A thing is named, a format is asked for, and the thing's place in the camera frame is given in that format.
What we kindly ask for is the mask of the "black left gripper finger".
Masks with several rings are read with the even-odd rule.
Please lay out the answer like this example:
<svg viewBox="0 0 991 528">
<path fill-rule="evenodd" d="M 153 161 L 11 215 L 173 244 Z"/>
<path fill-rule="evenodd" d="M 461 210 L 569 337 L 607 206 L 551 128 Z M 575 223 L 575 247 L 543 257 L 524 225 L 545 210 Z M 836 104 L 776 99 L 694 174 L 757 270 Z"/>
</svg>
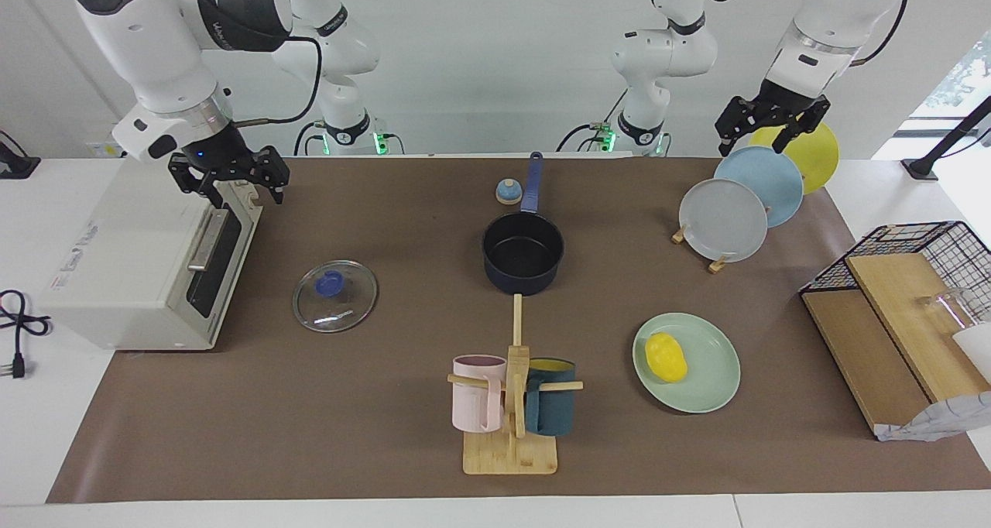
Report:
<svg viewBox="0 0 991 528">
<path fill-rule="evenodd" d="M 762 126 L 763 101 L 758 98 L 732 98 L 716 119 L 716 133 L 721 145 L 719 153 L 729 156 L 742 137 L 756 132 Z"/>
<path fill-rule="evenodd" d="M 791 118 L 782 129 L 782 152 L 800 135 L 814 132 L 830 108 L 827 98 L 817 98 L 810 108 Z"/>
</svg>

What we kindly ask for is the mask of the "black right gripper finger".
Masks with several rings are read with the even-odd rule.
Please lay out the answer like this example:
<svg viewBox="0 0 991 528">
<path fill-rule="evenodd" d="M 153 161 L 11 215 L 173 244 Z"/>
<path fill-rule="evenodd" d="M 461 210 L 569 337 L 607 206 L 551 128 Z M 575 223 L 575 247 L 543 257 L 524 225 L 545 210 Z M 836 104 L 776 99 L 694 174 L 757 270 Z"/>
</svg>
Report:
<svg viewBox="0 0 991 528">
<path fill-rule="evenodd" d="M 213 207 L 224 206 L 224 199 L 214 186 L 214 180 L 209 175 L 195 177 L 190 171 L 187 157 L 170 155 L 169 171 L 181 192 L 205 197 Z"/>
<path fill-rule="evenodd" d="M 265 188 L 275 204 L 284 201 L 284 189 L 290 182 L 290 173 L 276 147 L 262 147 L 252 154 L 252 182 Z"/>
</svg>

